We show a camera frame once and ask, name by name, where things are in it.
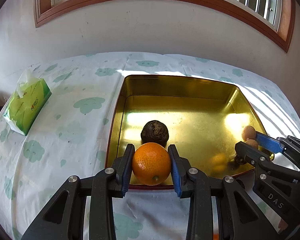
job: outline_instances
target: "golden metal tray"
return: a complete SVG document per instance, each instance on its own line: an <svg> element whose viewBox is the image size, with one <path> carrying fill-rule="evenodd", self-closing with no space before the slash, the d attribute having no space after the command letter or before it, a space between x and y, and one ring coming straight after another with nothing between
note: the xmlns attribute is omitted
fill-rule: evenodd
<svg viewBox="0 0 300 240"><path fill-rule="evenodd" d="M242 140L244 126L251 125L266 134L256 112L233 84L182 76L130 75L123 81L115 107L106 167L123 155L128 143L136 149L142 144L140 133L151 120L168 127L166 149L175 144L191 166L216 178L253 169L248 163L220 166L220 161L224 164L225 158L227 161L235 154L234 145ZM131 185L153 189L141 185L133 174ZM156 188L171 187L169 176Z"/></svg>

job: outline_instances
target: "dark dried fruit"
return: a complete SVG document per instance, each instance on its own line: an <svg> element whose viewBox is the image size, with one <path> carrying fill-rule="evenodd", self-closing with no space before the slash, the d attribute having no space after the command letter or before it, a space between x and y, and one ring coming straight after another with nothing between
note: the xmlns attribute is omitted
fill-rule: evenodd
<svg viewBox="0 0 300 240"><path fill-rule="evenodd" d="M168 128L157 120L147 122L141 132L142 143L155 142L165 147L168 139Z"/></svg>

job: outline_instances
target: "small round brown fruit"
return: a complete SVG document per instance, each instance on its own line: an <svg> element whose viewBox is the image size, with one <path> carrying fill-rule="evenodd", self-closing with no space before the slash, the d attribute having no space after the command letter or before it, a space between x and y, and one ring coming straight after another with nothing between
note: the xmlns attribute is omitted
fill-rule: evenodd
<svg viewBox="0 0 300 240"><path fill-rule="evenodd" d="M252 139L246 140L246 144L258 150L258 143L255 140Z"/></svg>
<svg viewBox="0 0 300 240"><path fill-rule="evenodd" d="M141 132L142 143L154 142L165 147L168 139L168 128L157 120L147 122Z"/></svg>
<svg viewBox="0 0 300 240"><path fill-rule="evenodd" d="M254 140L256 136L257 136L256 130L251 125L247 125L246 127L244 127L241 133L241 137L244 141L249 139Z"/></svg>

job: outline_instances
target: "metal screw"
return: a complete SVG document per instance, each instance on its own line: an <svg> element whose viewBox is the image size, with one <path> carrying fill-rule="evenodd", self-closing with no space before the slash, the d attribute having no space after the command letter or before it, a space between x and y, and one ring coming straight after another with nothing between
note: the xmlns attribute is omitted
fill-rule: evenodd
<svg viewBox="0 0 300 240"><path fill-rule="evenodd" d="M70 177L69 177L68 181L69 181L69 182L76 182L76 181L77 181L77 179L78 179L78 177L77 177L77 176L75 176L75 175L72 175L72 176L70 176Z"/></svg>
<svg viewBox="0 0 300 240"><path fill-rule="evenodd" d="M233 178L230 177L230 176L226 176L225 177L225 181L228 182L228 183L232 183L233 182Z"/></svg>
<svg viewBox="0 0 300 240"><path fill-rule="evenodd" d="M189 173L190 174L197 174L198 173L198 170L196 168L190 168L189 169Z"/></svg>
<svg viewBox="0 0 300 240"><path fill-rule="evenodd" d="M106 174L111 174L111 173L113 173L114 172L114 169L113 168L106 168L105 169L105 173Z"/></svg>

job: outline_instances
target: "sunlight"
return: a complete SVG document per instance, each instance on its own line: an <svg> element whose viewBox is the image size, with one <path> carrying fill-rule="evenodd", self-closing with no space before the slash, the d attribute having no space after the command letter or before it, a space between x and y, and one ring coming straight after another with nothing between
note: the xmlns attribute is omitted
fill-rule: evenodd
<svg viewBox="0 0 300 240"><path fill-rule="evenodd" d="M182 112L149 112L149 113L129 113L127 115L127 123L131 126L143 127L145 123L151 120L158 120L164 122L168 127L174 127L179 125L184 115Z"/></svg>
<svg viewBox="0 0 300 240"><path fill-rule="evenodd" d="M208 80L216 80L216 79L213 79L213 78L209 78L209 77L202 77L202 76L197 76L197 75L191 75L192 77L196 77L196 78L203 78L203 79L208 79Z"/></svg>
<svg viewBox="0 0 300 240"><path fill-rule="evenodd" d="M183 77L186 76L186 75L180 73L179 71L177 71L177 72L172 72L172 71L157 71L155 73L157 73L159 75L166 75L166 76L183 76Z"/></svg>
<svg viewBox="0 0 300 240"><path fill-rule="evenodd" d="M123 138L125 140L135 140L136 138L140 138L140 129L127 129L123 133Z"/></svg>
<svg viewBox="0 0 300 240"><path fill-rule="evenodd" d="M226 128L232 133L237 141L241 141L242 129L250 124L248 114L228 114L225 118Z"/></svg>
<svg viewBox="0 0 300 240"><path fill-rule="evenodd" d="M262 91L262 93L270 100L272 101L276 106L277 108L279 108L282 113L289 119L289 121L294 125L294 127L297 128L297 125L296 123L293 121L293 119L283 110L283 108L276 102L274 101L266 92Z"/></svg>
<svg viewBox="0 0 300 240"><path fill-rule="evenodd" d="M129 75L150 75L149 73L145 71L138 71L138 70L122 70L118 69L117 72L121 73L122 76L126 77Z"/></svg>
<svg viewBox="0 0 300 240"><path fill-rule="evenodd" d="M288 160L288 158L286 158L282 153L277 153L275 155L273 163L295 171L300 171L300 169L296 165L294 165L290 160Z"/></svg>
<svg viewBox="0 0 300 240"><path fill-rule="evenodd" d="M268 96L255 88L240 86L240 89L252 104L263 125L267 127L269 136L277 138L292 135L300 138L300 131L295 127L292 119L288 118L287 113L274 104Z"/></svg>

